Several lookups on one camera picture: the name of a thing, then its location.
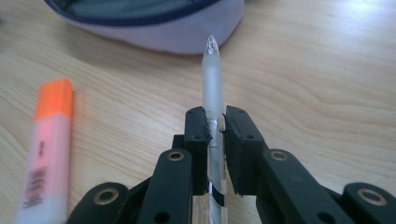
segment wood grain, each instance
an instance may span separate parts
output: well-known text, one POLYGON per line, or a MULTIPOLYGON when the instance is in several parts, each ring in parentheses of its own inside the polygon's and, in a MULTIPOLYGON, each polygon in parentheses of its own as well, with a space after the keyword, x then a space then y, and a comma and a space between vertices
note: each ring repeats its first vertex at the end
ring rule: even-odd
MULTIPOLYGON (((21 194, 41 83, 75 85, 69 211, 90 188, 151 176, 202 104, 202 56, 140 49, 61 21, 44 2, 0 4, 0 223, 21 194)), ((396 195, 394 1, 247 0, 220 48, 226 105, 269 147, 293 153, 327 188, 372 183, 396 195)), ((229 193, 229 223, 259 223, 229 193)))

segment orange cap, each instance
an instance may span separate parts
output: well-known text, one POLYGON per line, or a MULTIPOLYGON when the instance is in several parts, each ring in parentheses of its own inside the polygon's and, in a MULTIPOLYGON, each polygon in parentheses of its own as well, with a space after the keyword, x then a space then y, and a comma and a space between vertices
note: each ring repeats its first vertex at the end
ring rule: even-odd
POLYGON ((41 86, 35 119, 55 114, 72 117, 73 85, 67 78, 60 78, 41 86))

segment navy blue trim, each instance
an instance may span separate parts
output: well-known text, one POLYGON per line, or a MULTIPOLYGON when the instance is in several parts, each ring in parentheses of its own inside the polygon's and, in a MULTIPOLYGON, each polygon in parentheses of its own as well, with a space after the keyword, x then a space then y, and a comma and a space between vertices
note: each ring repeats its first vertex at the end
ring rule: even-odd
POLYGON ((63 10, 58 6, 54 0, 44 0, 49 7, 51 7, 57 14, 71 20, 81 23, 104 25, 104 26, 143 26, 143 25, 154 25, 160 24, 167 21, 173 21, 185 16, 188 16, 194 12, 197 12, 205 7, 209 7, 220 0, 201 0, 195 4, 191 4, 188 7, 175 9, 155 16, 142 17, 142 18, 120 18, 120 19, 108 19, 108 18, 91 18, 81 17, 73 15, 72 13, 63 10))

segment orange highlighter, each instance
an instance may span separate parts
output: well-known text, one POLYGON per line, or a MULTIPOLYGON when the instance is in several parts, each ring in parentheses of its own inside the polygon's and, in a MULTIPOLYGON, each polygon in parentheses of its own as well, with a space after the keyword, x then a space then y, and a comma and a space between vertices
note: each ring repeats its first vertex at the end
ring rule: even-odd
POLYGON ((41 86, 16 224, 67 220, 73 86, 61 78, 41 86))

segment barcode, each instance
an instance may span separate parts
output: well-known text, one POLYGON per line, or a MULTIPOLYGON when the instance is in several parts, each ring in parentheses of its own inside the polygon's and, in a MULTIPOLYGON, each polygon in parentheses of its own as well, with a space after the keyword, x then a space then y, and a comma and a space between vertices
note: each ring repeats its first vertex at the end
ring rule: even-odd
POLYGON ((46 183, 47 167, 33 170, 28 175, 26 183, 25 201, 23 208, 30 208, 43 203, 44 186, 46 183))

